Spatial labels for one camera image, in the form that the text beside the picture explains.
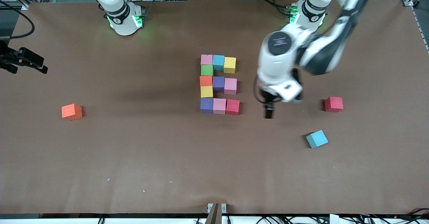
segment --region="black circular cap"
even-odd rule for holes
[[[275,56],[286,53],[291,45],[291,38],[284,32],[273,33],[268,39],[268,50]]]

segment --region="orange cube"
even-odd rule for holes
[[[213,85],[213,78],[211,76],[200,76],[199,77],[199,86],[200,87],[209,87]]]
[[[67,120],[76,120],[83,117],[82,107],[74,103],[61,107],[61,113],[63,118]]]

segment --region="green cube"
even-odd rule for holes
[[[201,65],[202,76],[213,76],[213,65]]]

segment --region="wooden block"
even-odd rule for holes
[[[234,99],[227,100],[227,114],[229,115],[238,115],[240,108],[240,101]]]
[[[226,99],[213,99],[213,113],[214,114],[225,114],[227,110],[227,100]]]
[[[201,88],[201,97],[213,97],[213,87],[206,86]]]
[[[310,144],[312,149],[322,146],[325,143],[328,143],[328,139],[326,138],[323,131],[317,131],[307,136],[307,141]]]
[[[236,72],[236,58],[225,57],[224,73],[235,73]]]
[[[201,55],[201,65],[211,65],[213,63],[213,55]]]
[[[199,77],[199,86],[208,87],[213,85],[212,76],[200,76]]]
[[[225,78],[224,94],[235,95],[237,94],[237,79]]]
[[[61,107],[61,115],[63,119],[76,120],[83,117],[82,107],[77,104],[70,104]]]
[[[225,77],[213,77],[213,91],[223,93],[225,88]]]
[[[202,113],[213,113],[213,98],[202,98],[199,109]]]
[[[342,97],[328,97],[325,100],[325,111],[339,112],[344,109]]]
[[[201,65],[202,76],[213,76],[213,65]]]
[[[225,56],[214,55],[213,56],[213,70],[223,71],[224,70]]]

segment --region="pink cube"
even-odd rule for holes
[[[225,78],[224,94],[235,95],[237,94],[237,79]]]
[[[213,65],[213,55],[201,55],[201,65]]]
[[[238,115],[240,109],[240,101],[234,99],[228,99],[227,102],[227,114]]]
[[[325,100],[325,111],[339,112],[344,109],[342,97],[328,97]]]
[[[214,114],[225,114],[227,110],[227,100],[226,99],[213,99],[213,113]]]

